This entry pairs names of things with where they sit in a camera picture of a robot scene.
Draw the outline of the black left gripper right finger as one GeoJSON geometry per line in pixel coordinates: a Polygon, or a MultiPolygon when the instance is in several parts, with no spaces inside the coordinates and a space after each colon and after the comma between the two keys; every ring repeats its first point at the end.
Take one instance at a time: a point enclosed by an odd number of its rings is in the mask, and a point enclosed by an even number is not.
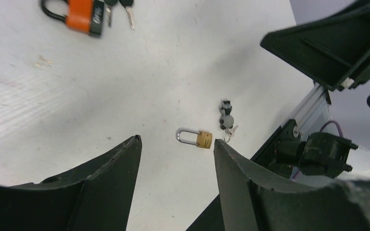
{"type": "Polygon", "coordinates": [[[214,142],[214,160],[227,231],[370,231],[370,180],[299,184],[223,140],[214,142]]]}

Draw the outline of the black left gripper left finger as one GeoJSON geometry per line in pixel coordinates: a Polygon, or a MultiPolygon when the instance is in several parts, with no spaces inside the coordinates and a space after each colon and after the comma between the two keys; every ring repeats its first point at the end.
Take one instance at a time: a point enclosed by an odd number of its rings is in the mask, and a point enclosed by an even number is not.
{"type": "Polygon", "coordinates": [[[124,231],[142,152],[139,135],[41,183],[0,186],[0,231],[124,231]]]}

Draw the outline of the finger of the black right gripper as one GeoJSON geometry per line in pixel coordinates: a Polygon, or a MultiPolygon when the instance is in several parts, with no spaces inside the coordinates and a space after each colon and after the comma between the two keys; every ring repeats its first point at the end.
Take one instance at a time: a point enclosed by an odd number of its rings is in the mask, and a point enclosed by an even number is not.
{"type": "Polygon", "coordinates": [[[261,47],[334,91],[370,81],[370,0],[264,36],[261,47]]]}

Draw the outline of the silver key with rings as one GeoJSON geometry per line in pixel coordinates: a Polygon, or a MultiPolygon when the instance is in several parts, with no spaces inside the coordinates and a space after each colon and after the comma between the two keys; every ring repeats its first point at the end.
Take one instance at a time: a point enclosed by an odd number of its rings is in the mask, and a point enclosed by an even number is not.
{"type": "Polygon", "coordinates": [[[223,140],[228,143],[234,137],[238,125],[233,126],[232,128],[226,128],[223,133],[223,140]]]}

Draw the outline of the brass long-shackle padlock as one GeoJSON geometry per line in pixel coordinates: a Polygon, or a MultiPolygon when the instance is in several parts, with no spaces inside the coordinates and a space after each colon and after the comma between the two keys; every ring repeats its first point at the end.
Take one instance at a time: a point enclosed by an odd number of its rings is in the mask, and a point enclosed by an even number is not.
{"type": "Polygon", "coordinates": [[[206,131],[196,131],[196,130],[191,130],[187,128],[179,128],[176,131],[176,139],[180,143],[188,144],[188,145],[193,145],[198,148],[203,148],[203,149],[210,149],[213,136],[212,133],[206,132],[206,131]],[[182,133],[190,133],[190,134],[195,134],[197,136],[195,141],[186,141],[181,138],[182,133]]]}

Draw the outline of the orange Opel padlock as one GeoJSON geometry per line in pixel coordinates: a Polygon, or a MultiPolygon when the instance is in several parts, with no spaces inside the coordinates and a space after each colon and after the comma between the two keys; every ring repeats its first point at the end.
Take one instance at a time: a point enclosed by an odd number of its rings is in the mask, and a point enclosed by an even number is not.
{"type": "Polygon", "coordinates": [[[40,8],[49,18],[64,23],[68,28],[99,38],[102,35],[105,3],[101,0],[66,0],[68,14],[61,16],[51,12],[47,0],[40,1],[40,8]]]}

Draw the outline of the black-headed silver spare key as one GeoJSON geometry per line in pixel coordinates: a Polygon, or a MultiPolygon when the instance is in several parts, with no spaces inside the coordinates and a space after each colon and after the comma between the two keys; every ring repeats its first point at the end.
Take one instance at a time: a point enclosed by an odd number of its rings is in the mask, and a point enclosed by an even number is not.
{"type": "Polygon", "coordinates": [[[133,6],[134,0],[119,0],[120,4],[124,7],[131,29],[135,30],[133,6]]]}

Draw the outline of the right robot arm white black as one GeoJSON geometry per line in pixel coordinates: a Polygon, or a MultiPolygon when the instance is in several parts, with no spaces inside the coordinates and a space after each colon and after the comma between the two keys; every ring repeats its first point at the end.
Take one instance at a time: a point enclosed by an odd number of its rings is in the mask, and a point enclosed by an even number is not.
{"type": "MultiPolygon", "coordinates": [[[[370,81],[370,0],[356,0],[334,15],[270,32],[261,47],[329,91],[355,89],[370,81]]],[[[341,132],[321,128],[301,140],[294,119],[280,128],[255,158],[291,180],[287,167],[305,176],[370,179],[370,151],[341,132]]]]}

